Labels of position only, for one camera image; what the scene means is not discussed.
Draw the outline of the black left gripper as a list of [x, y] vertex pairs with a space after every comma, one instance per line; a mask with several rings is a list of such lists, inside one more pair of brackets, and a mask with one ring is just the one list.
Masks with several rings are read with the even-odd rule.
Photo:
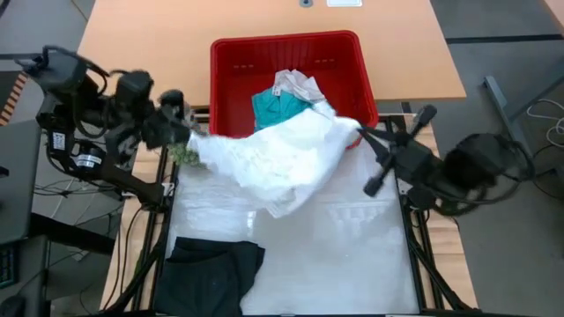
[[144, 120], [141, 128], [141, 137], [147, 149], [171, 144], [186, 145], [191, 138], [191, 132], [205, 134], [198, 122], [190, 118], [185, 119], [185, 102], [181, 91], [163, 92], [159, 103], [160, 107]]

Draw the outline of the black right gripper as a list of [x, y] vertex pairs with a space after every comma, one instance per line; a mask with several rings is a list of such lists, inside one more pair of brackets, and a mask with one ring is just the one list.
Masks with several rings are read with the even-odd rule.
[[416, 113], [412, 129], [389, 132], [376, 128], [361, 126], [360, 135], [367, 141], [376, 155], [376, 162], [381, 170], [365, 184], [363, 191], [374, 197], [387, 177], [394, 169], [401, 179], [410, 184], [421, 182], [427, 169], [432, 165], [432, 151], [415, 140], [420, 131], [435, 117], [435, 106], [426, 105]]

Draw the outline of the white lace garment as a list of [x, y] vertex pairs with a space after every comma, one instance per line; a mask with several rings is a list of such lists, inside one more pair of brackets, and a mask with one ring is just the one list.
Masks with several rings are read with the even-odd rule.
[[359, 128], [358, 121], [336, 115], [320, 101], [244, 138], [194, 133], [187, 147], [258, 208], [284, 217], [327, 183], [346, 148], [359, 138]]

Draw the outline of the black t-shirt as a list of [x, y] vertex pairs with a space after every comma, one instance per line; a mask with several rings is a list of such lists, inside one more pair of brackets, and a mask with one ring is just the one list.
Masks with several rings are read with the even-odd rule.
[[248, 241], [178, 237], [163, 265], [153, 308], [176, 317], [242, 317], [265, 250]]

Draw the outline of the red plastic laundry bin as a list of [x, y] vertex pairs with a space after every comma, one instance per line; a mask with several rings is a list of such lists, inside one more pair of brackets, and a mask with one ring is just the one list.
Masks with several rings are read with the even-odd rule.
[[280, 70], [313, 77], [337, 114], [363, 126], [379, 122], [361, 51], [352, 31], [221, 39], [211, 45], [209, 129], [230, 137], [255, 128], [253, 95], [274, 84]]

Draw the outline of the teal garment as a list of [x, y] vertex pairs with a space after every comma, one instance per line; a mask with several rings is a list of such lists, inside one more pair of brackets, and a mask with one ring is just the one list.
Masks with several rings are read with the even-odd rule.
[[273, 87], [253, 95], [251, 104], [255, 116], [255, 132], [291, 119], [312, 106], [310, 102], [300, 100], [290, 92], [278, 91]]

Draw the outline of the thin white crumpled garment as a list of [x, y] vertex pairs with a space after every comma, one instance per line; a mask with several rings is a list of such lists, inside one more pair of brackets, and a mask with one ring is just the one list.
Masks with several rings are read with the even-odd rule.
[[272, 94], [280, 96], [282, 92], [309, 103], [326, 100], [314, 77], [307, 77], [298, 70], [281, 70], [275, 74]]

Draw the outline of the wooden desk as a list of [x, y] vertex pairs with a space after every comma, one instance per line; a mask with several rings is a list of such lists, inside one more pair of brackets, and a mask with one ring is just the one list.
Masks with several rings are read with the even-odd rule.
[[564, 0], [542, 0], [557, 27], [564, 33]]
[[430, 0], [96, 0], [78, 52], [106, 70], [148, 70], [155, 95], [178, 88], [206, 105], [215, 40], [333, 30], [358, 35], [376, 100], [465, 98]]

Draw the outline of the grey metal desk leg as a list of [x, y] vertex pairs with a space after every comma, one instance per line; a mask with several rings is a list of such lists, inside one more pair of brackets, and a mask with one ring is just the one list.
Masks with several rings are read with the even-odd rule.
[[524, 140], [524, 134], [520, 125], [516, 122], [518, 117], [524, 114], [529, 106], [532, 106], [562, 83], [564, 83], [564, 75], [542, 77], [525, 90], [516, 101], [508, 101], [493, 76], [486, 76], [483, 81], [483, 85], [497, 107], [509, 135], [520, 142]]

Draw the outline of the hazard striped floor mat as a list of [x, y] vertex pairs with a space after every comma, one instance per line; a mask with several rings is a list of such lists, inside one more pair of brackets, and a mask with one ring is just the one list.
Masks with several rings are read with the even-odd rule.
[[27, 80], [22, 71], [0, 71], [0, 127], [10, 123]]

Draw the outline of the black keyboard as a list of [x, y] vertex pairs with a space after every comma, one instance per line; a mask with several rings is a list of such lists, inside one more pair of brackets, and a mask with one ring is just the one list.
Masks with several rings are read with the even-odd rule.
[[15, 284], [19, 279], [17, 251], [13, 245], [0, 246], [0, 289]]

